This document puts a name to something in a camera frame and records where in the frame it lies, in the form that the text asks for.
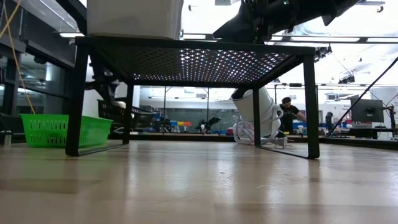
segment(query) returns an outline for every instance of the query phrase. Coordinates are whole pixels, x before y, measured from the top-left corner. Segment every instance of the black t-shirt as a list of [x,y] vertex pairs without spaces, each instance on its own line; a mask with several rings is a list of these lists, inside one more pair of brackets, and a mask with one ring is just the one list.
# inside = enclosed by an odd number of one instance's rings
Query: black t-shirt
[[291,105],[290,108],[286,108],[283,105],[279,105],[280,108],[282,108],[282,111],[284,112],[283,117],[280,119],[281,121],[281,126],[280,129],[282,131],[288,131],[290,133],[293,132],[293,119],[295,118],[295,115],[300,112],[300,110]]

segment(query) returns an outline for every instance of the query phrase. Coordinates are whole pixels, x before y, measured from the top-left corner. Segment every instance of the computer monitor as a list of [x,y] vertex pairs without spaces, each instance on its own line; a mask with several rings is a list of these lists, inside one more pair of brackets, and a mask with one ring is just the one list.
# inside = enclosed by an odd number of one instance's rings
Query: computer monitor
[[[351,99],[351,105],[357,98]],[[351,117],[355,122],[384,122],[383,102],[381,100],[359,100],[351,109]]]

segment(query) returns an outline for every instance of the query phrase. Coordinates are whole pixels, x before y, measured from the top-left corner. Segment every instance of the perforated metal tabletop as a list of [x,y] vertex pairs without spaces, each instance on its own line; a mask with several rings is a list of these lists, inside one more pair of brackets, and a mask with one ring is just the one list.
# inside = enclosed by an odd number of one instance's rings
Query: perforated metal tabletop
[[239,88],[265,85],[314,55],[311,47],[82,37],[135,85]]

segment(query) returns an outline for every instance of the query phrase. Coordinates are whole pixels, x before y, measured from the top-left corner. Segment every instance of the table leg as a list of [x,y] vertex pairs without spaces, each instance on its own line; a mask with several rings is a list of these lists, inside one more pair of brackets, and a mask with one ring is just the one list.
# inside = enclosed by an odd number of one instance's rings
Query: table leg
[[83,112],[83,100],[85,96],[88,54],[89,50],[87,48],[77,48],[76,63],[73,72],[75,77],[70,97],[71,103],[65,146],[65,153],[68,156],[79,156],[81,114]]
[[254,145],[261,146],[261,127],[260,127],[260,99],[259,89],[253,89],[253,125],[254,125]]
[[316,159],[319,151],[319,111],[317,88],[315,85],[315,69],[312,56],[304,56],[305,107],[307,112],[308,158]]
[[129,144],[130,141],[130,128],[131,128],[131,110],[132,110],[132,97],[134,93],[134,85],[127,84],[127,100],[126,100],[126,110],[123,114],[123,144]]

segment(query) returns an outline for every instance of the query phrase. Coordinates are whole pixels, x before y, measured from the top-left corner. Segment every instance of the wooden floor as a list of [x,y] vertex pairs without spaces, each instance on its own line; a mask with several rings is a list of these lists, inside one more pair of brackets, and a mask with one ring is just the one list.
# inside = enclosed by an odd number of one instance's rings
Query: wooden floor
[[215,142],[136,141],[79,158],[0,149],[4,224],[397,222],[398,151],[322,145],[308,161]]

